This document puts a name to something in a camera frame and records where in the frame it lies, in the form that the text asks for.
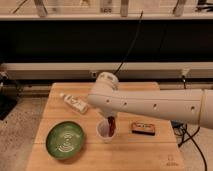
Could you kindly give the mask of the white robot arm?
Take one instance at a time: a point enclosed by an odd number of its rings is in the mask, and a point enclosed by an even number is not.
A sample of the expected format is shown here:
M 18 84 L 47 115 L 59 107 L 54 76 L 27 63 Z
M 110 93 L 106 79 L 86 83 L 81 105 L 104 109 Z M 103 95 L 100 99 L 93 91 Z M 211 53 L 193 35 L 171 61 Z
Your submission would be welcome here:
M 88 93 L 88 103 L 105 118 L 126 112 L 213 130 L 213 90 L 126 91 L 118 85 L 114 74 L 102 72 Z

